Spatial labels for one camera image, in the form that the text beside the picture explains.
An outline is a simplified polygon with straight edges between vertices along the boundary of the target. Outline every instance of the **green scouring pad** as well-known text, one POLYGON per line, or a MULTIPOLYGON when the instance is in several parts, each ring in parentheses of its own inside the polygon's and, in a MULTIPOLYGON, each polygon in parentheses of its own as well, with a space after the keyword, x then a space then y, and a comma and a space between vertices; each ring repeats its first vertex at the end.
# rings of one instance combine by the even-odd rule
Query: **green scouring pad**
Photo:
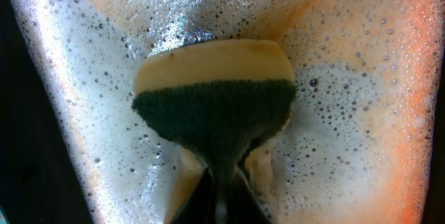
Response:
MULTIPOLYGON (((234 192, 246 185, 236 165, 252 146, 261 145, 284 127, 296 93, 293 71, 278 44, 223 40, 173 49, 144 61, 134 90, 132 108, 148 127, 207 163, 210 179, 203 184, 210 183, 211 190, 202 194, 206 199, 202 221, 241 220, 233 205, 243 194, 234 192)), ((184 216, 199 223, 195 215, 179 213, 173 223, 192 221, 178 222, 184 216)))

